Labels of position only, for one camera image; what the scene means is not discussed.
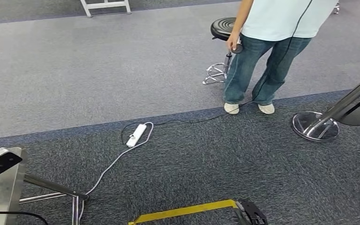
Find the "yellow floor marking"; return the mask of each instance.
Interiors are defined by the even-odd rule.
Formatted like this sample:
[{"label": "yellow floor marking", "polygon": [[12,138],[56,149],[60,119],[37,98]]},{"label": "yellow floor marking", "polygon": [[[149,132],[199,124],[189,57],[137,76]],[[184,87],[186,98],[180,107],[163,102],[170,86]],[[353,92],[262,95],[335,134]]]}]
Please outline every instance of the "yellow floor marking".
[{"label": "yellow floor marking", "polygon": [[141,215],[134,222],[129,222],[128,225],[135,225],[138,223],[144,223],[148,221],[170,218],[170,217],[184,216],[187,214],[192,214],[197,212],[217,210],[225,207],[238,208],[234,200],[228,199],[219,202],[211,202],[211,203],[194,205],[194,206],[189,206],[175,210],[167,210],[162,212],[155,212],[155,213]]}]

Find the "jeans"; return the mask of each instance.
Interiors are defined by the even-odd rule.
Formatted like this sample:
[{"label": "jeans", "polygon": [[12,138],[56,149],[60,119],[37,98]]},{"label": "jeans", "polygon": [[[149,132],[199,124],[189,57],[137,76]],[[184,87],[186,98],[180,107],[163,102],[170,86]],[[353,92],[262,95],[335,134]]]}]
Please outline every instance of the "jeans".
[{"label": "jeans", "polygon": [[232,60],[225,81],[224,101],[238,104],[243,100],[257,61],[272,48],[266,70],[252,91],[255,103],[269,105],[274,99],[275,91],[285,83],[294,57],[303,51],[311,38],[293,37],[291,42],[291,38],[282,41],[263,41],[241,35],[240,39],[243,51]]}]

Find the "carpet floor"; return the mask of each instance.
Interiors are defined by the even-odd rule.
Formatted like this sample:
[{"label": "carpet floor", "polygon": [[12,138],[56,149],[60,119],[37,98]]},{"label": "carpet floor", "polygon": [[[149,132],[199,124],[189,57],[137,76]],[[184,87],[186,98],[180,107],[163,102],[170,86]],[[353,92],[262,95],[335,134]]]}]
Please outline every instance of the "carpet floor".
[{"label": "carpet floor", "polygon": [[[0,23],[0,137],[222,106],[222,86],[202,85],[205,69],[226,53],[209,27],[234,16],[238,4]],[[293,62],[277,98],[359,82],[360,0],[343,0]]]},{"label": "carpet floor", "polygon": [[[270,225],[360,224],[360,127],[341,126],[331,142],[311,142],[291,129],[292,116],[324,111],[344,91],[276,100],[276,113],[246,105],[236,115],[197,124],[156,126],[150,141],[128,152],[90,194],[83,225],[124,225],[138,215],[224,199],[249,198]],[[124,150],[129,123],[203,120],[221,108],[0,138],[27,150],[27,171],[89,190]],[[134,127],[126,129],[125,136]],[[49,191],[24,185],[29,197]],[[70,224],[71,199],[21,205],[54,225]],[[164,219],[155,225],[232,225],[230,210]],[[18,217],[20,225],[38,224]]]},{"label": "carpet floor", "polygon": [[[132,11],[173,8],[233,2],[239,0],[129,0]],[[102,3],[103,0],[86,0],[87,4]],[[92,15],[125,13],[125,7],[91,9]],[[10,23],[69,16],[86,16],[80,0],[0,0],[0,23]]]}]

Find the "white shoe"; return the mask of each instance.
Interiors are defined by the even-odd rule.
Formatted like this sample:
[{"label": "white shoe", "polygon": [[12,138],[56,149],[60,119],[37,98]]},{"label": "white shoe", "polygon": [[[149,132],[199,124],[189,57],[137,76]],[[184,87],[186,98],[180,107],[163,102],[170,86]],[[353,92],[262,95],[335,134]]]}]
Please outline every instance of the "white shoe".
[{"label": "white shoe", "polygon": [[240,112],[239,104],[224,104],[224,110],[229,114],[238,114]]},{"label": "white shoe", "polygon": [[273,104],[259,105],[259,109],[265,114],[273,114],[275,112],[275,108]]}]

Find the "white ladder leg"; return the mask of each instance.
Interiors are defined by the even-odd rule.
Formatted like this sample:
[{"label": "white ladder leg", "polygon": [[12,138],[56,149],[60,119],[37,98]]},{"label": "white ladder leg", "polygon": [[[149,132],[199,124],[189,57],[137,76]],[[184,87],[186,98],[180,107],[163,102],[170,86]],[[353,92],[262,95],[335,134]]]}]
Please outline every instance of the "white ladder leg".
[{"label": "white ladder leg", "polygon": [[82,3],[83,8],[85,9],[86,16],[87,16],[88,18],[92,18],[92,15],[90,14],[90,11],[89,11],[89,8],[88,8],[88,4],[86,4],[86,1],[85,1],[85,0],[81,0],[81,3]]},{"label": "white ladder leg", "polygon": [[125,2],[125,6],[126,6],[126,13],[132,14],[132,11],[130,11],[129,0],[124,0],[124,2]]}]

